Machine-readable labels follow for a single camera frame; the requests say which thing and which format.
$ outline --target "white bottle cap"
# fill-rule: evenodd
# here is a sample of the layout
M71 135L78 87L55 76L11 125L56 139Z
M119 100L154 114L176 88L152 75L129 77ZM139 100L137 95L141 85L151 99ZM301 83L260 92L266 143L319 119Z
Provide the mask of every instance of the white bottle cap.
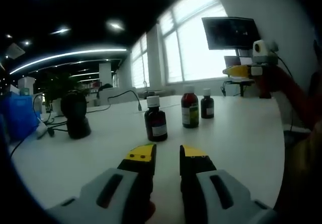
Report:
M159 96L147 97L146 101L147 101L147 107L159 107L160 106Z
M184 86L184 93L195 93L194 86Z
M206 97L210 96L211 95L210 89L203 89L203 95Z

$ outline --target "black ceiling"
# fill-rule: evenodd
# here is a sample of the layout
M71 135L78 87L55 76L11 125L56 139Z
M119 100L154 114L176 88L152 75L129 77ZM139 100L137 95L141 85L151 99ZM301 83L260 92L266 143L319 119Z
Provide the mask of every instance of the black ceiling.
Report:
M93 48L127 48L138 40L155 23L160 14L175 0L0 0L2 10L2 26L0 28L0 62L6 71L0 68L10 83L22 75L41 77L42 70L71 74L81 69L98 70L98 61L82 64L63 65L80 60L105 59L112 62L112 70L116 70L119 63L129 54L102 53L92 55L77 55L42 62L25 68L13 75L9 72L17 67L34 60L51 55L86 50ZM125 30L114 32L108 29L107 20L119 20ZM61 26L71 28L65 34L50 35ZM31 42L26 46L25 40ZM6 49L15 42L26 53L17 59L6 59Z

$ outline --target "bottle label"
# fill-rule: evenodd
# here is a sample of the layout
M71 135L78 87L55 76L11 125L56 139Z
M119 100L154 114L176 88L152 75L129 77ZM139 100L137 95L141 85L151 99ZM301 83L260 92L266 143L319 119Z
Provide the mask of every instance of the bottle label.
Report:
M213 107L207 108L206 112L207 112L207 115L213 115L214 113Z
M167 125L164 124L158 127L152 127L152 135L154 137L162 136L167 133Z
M183 107L182 109L182 123L183 124L198 124L199 123L199 107Z

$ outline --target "blue box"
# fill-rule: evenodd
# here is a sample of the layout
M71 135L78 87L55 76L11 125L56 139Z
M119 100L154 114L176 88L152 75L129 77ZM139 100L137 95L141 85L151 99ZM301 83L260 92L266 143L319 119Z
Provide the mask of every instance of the blue box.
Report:
M23 140L39 124L31 96L6 96L0 101L0 112L5 117L12 140Z

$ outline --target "table surface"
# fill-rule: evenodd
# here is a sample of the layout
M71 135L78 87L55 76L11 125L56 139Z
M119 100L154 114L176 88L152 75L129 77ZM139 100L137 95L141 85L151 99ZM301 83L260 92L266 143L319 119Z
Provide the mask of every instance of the table surface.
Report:
M213 97L214 119L200 119L185 129L181 96L164 97L168 139L157 144L151 200L156 212L148 223L184 223L180 192L179 146L205 151L217 169L243 183L251 197L273 207L282 184L284 136L275 99ZM43 208L78 197L81 187L108 168L116 168L134 147L148 142L144 125L146 101L112 105L87 114L92 134L80 140L55 132L41 140L30 136L15 152L14 164L22 180Z

